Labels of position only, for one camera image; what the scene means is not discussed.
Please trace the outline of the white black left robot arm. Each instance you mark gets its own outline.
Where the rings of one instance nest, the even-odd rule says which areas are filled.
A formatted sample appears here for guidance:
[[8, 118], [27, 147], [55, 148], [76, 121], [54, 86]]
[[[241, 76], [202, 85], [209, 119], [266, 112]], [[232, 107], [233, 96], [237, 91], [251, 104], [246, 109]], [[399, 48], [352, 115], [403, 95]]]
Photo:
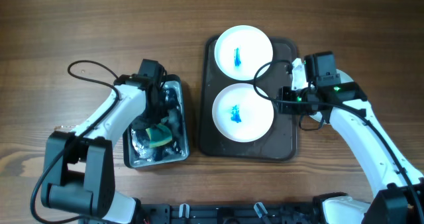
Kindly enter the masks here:
[[30, 200], [44, 207], [74, 213], [74, 219], [132, 223], [137, 200], [115, 189], [113, 147], [144, 112], [153, 115], [164, 82], [162, 74], [121, 75], [94, 114], [70, 132], [53, 132], [46, 141], [43, 173]]

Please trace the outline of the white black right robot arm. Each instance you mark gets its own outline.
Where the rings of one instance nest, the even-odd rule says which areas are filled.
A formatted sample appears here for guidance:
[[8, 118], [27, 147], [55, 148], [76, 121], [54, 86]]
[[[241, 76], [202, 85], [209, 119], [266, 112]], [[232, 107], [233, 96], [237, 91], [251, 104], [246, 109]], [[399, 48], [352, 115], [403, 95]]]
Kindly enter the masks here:
[[373, 193], [371, 203], [344, 194], [314, 199], [322, 223], [422, 223], [423, 174], [398, 150], [379, 124], [367, 96], [355, 82], [294, 91], [282, 87], [278, 111], [319, 112], [347, 143]]

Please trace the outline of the white plate with blue stain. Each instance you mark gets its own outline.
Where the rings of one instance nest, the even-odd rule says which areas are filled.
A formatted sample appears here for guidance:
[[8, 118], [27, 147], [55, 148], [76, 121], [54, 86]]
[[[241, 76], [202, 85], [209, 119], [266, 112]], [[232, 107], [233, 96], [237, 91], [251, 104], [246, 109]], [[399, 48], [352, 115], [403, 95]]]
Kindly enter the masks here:
[[219, 69], [239, 81], [260, 77], [270, 67], [274, 52], [268, 36], [260, 29], [238, 25], [223, 32], [214, 48]]

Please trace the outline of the green yellow sponge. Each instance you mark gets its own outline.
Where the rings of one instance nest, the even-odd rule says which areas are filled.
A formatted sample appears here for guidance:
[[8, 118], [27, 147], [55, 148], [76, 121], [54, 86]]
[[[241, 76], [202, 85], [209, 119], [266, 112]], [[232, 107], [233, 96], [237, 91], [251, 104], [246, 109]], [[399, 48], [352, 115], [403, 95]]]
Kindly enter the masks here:
[[173, 140], [171, 130], [162, 123], [147, 128], [146, 133], [150, 148], [166, 145]]

